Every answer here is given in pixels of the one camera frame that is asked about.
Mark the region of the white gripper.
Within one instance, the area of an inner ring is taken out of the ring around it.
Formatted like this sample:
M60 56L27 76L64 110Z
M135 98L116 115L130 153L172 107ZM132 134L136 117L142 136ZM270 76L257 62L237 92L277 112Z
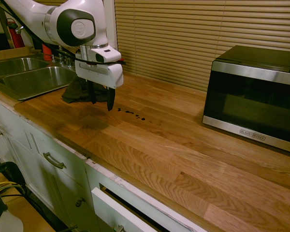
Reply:
M85 62L76 61L75 71L78 77L88 80L87 91L90 101L96 103L94 83L107 87L107 109L111 111L114 106L116 90L124 83L123 69L120 64L87 65Z

